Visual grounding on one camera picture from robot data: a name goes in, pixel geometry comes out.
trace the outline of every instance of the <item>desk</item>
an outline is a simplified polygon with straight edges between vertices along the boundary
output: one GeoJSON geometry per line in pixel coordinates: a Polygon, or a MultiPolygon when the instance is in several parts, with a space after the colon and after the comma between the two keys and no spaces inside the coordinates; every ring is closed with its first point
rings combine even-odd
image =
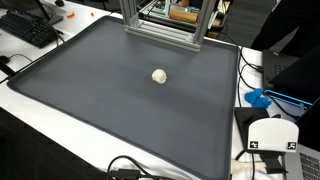
{"type": "MultiPolygon", "coordinates": [[[[47,0],[47,2],[53,4],[54,0],[47,0]]],[[[76,16],[72,19],[65,18],[62,22],[59,22],[54,26],[65,33],[66,40],[72,38],[99,17],[110,14],[106,11],[93,9],[82,5],[76,5],[67,1],[65,1],[65,4],[66,5],[62,7],[61,11],[58,11],[58,13],[65,17],[67,14],[73,11],[76,16]]],[[[121,15],[119,14],[112,14],[111,16],[121,18],[121,15]]],[[[7,33],[4,33],[3,31],[0,31],[0,34],[2,34],[0,36],[0,41],[7,43],[6,45],[2,45],[0,47],[0,53],[7,56],[20,53],[30,57],[32,60],[36,60],[56,47],[55,43],[52,43],[44,49],[37,49],[17,38],[10,36],[7,33]]],[[[261,64],[261,52],[246,48],[244,48],[243,52],[248,61],[257,65],[261,64]]],[[[9,66],[14,70],[19,70],[23,66],[27,65],[27,63],[28,61],[25,59],[15,57],[9,63],[9,66]]],[[[0,79],[4,78],[5,75],[1,73],[0,79]]],[[[244,78],[252,86],[262,86],[261,74],[250,68],[247,68],[244,71],[244,78]]],[[[240,94],[243,97],[244,93],[250,91],[250,89],[241,84],[240,91],[240,94]]],[[[101,130],[82,123],[25,96],[15,93],[10,90],[5,83],[0,84],[0,94],[0,106],[3,109],[15,115],[23,122],[37,129],[39,132],[48,136],[53,141],[59,143],[66,149],[100,169],[106,169],[109,162],[114,157],[118,155],[128,155],[137,159],[139,162],[148,167],[147,170],[150,171],[151,174],[164,175],[175,179],[198,179],[195,176],[167,163],[166,161],[142,151],[130,144],[127,144],[101,130]]],[[[243,106],[249,106],[249,104],[246,103],[243,98],[241,101],[243,106]]],[[[268,111],[270,115],[281,113],[280,110],[278,110],[278,108],[275,106],[271,106],[268,111]]],[[[290,107],[290,112],[292,111],[297,111],[297,109],[290,107]]],[[[241,144],[239,131],[236,123],[234,122],[232,157],[235,157],[242,149],[243,147],[241,144]]],[[[244,155],[241,160],[250,162],[251,158],[249,155],[244,155]]],[[[114,167],[132,168],[133,166],[126,160],[119,160],[116,161],[114,167]]],[[[251,175],[252,171],[247,170],[234,175],[233,179],[250,179],[251,175]]],[[[256,172],[256,179],[282,179],[282,175],[270,176],[263,172],[256,172]]]]}

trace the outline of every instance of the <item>black keyboard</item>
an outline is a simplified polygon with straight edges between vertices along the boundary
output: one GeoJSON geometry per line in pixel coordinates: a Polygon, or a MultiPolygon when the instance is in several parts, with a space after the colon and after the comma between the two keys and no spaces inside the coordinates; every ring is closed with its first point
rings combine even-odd
{"type": "Polygon", "coordinates": [[[1,16],[0,28],[39,48],[57,39],[57,33],[53,27],[17,12],[9,12],[1,16]]]}
{"type": "Polygon", "coordinates": [[[320,179],[320,166],[319,160],[300,153],[301,166],[303,170],[303,177],[306,180],[319,180],[320,179]]]}
{"type": "Polygon", "coordinates": [[[282,71],[284,71],[286,69],[285,66],[280,65],[280,64],[275,64],[275,70],[276,70],[276,74],[280,74],[282,71]]]}

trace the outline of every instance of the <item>gray mat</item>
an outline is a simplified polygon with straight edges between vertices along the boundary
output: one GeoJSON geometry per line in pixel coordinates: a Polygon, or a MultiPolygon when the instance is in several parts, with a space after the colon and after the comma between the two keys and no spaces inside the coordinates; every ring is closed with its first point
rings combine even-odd
{"type": "Polygon", "coordinates": [[[209,41],[200,53],[164,45],[103,17],[8,86],[201,179],[226,180],[237,56],[209,41]],[[158,68],[163,85],[151,80],[158,68]]]}

